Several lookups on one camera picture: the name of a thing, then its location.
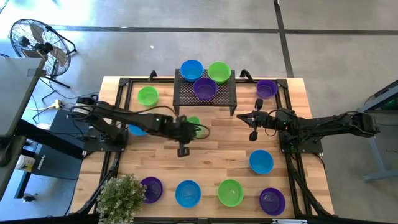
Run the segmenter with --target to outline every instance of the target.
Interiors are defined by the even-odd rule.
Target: concrete floor
[[[398,28],[398,2],[392,0],[280,0],[280,7],[286,29]],[[90,0],[79,3],[71,0],[10,0],[0,14],[0,23],[4,24],[0,27],[1,53],[14,55],[7,34],[14,21],[25,17],[48,24],[76,26],[278,28],[272,0]],[[78,47],[69,70],[59,78],[73,87],[72,90],[58,87],[68,96],[98,91],[104,75],[148,75],[151,70],[156,70],[159,75],[171,75],[189,58],[201,60],[204,66],[223,60],[231,68],[246,68],[256,77],[287,76],[279,34],[60,33]],[[294,76],[305,80],[314,117],[355,110],[370,95],[398,77],[396,35],[287,35],[287,44]],[[34,95],[38,99],[48,92],[41,83]],[[60,97],[49,98],[48,104],[56,98]],[[54,112],[49,111],[42,119],[50,123],[53,115]],[[25,114],[27,119],[31,116],[31,111]],[[326,137],[322,144],[335,213],[346,218],[397,222],[398,178],[368,184],[362,179],[364,174],[376,171],[367,141],[347,134]],[[397,166],[397,153],[383,152],[383,156],[387,166]],[[45,199],[24,205],[22,208],[27,217],[63,215],[74,183],[54,184],[47,187],[46,192],[40,181],[52,183],[57,180],[35,178],[37,180],[31,181],[29,190],[41,192]],[[58,189],[68,193],[58,194]],[[43,211],[54,200],[62,205],[45,214]],[[19,203],[11,198],[1,201],[0,209],[10,212],[0,213],[0,220],[23,218],[11,212],[11,208],[16,208]]]

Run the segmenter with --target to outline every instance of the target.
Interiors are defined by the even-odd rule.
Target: wooden table
[[[114,104],[119,79],[120,77],[104,77],[99,94],[101,101]],[[287,81],[293,110],[298,116],[311,118],[304,80],[288,78]],[[144,109],[137,101],[137,93],[147,85],[149,84],[135,83],[133,85],[130,110]],[[158,105],[172,107],[173,83],[151,83],[150,85],[159,91]],[[280,152],[277,135],[269,137],[264,131],[259,131],[257,141],[250,142],[248,139],[252,129],[236,118],[237,114],[249,113],[254,109],[257,98],[255,87],[255,84],[236,85],[238,107],[234,116],[229,115],[228,107],[182,106],[180,108],[180,114],[197,116],[202,124],[211,129],[208,138],[195,140],[188,145],[191,149],[190,156],[178,158],[178,143],[165,138],[129,137],[128,147],[122,153],[119,174],[134,173],[139,179],[155,176],[164,185],[164,193],[160,200],[151,205],[144,205],[143,212],[137,214],[138,217],[267,218],[269,215],[264,213],[259,206],[259,195],[267,187],[275,187],[285,195],[286,209],[280,217],[294,217],[285,157]],[[276,109],[275,98],[264,100],[262,111],[273,109]],[[172,115],[165,108],[158,108],[151,112]],[[249,156],[256,149],[264,149],[272,154],[274,168],[270,174],[258,175],[250,169]],[[103,152],[95,152],[83,161],[71,212],[81,208],[97,188],[103,157]],[[319,158],[312,154],[302,154],[302,157],[309,189],[324,208],[333,213],[325,171]],[[197,182],[202,191],[199,204],[190,209],[181,207],[174,197],[177,185],[187,179]],[[217,188],[225,179],[235,179],[243,186],[244,199],[237,207],[225,207],[218,200]],[[300,208],[304,212],[302,193],[300,188],[297,189]]]

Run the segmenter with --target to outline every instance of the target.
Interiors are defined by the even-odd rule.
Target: bowl
[[[137,126],[132,125],[132,124],[129,125],[129,129],[130,129],[131,134],[133,134],[135,136],[145,136],[148,134],[145,131],[143,131],[141,128],[138,128]]]
[[[147,186],[147,190],[144,193],[146,198],[144,203],[155,203],[160,199],[163,193],[163,185],[158,178],[146,177],[141,181],[141,184]]]
[[[217,93],[217,83],[210,78],[199,78],[193,84],[194,94],[201,100],[209,100]]]
[[[280,215],[285,210],[285,197],[278,189],[269,187],[260,194],[261,209],[268,215]]]
[[[200,198],[200,187],[193,180],[184,180],[175,189],[175,199],[184,208],[194,207]]]
[[[199,120],[199,118],[198,118],[197,116],[191,116],[191,117],[187,118],[187,121],[188,121],[189,123],[192,123],[192,124],[200,124],[200,120]],[[203,130],[203,129],[197,131],[197,137],[200,136],[202,130]]]
[[[260,98],[268,99],[278,92],[278,86],[272,80],[260,80],[257,82],[257,95]]]
[[[243,200],[243,188],[233,179],[222,181],[218,186],[218,199],[227,207],[235,207]]]
[[[274,160],[269,152],[256,150],[250,155],[250,167],[258,174],[268,174],[274,167]]]
[[[203,65],[197,60],[187,60],[182,63],[180,72],[186,81],[194,82],[203,74]]]
[[[153,86],[146,86],[139,90],[138,101],[144,106],[154,106],[159,99],[159,92]]]
[[[222,84],[230,78],[231,68],[227,63],[214,62],[209,66],[207,73],[217,84]]]

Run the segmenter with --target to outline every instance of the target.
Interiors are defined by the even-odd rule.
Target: green plant
[[[130,222],[141,210],[146,186],[140,184],[134,174],[113,177],[104,184],[97,198],[97,212],[105,223]]]

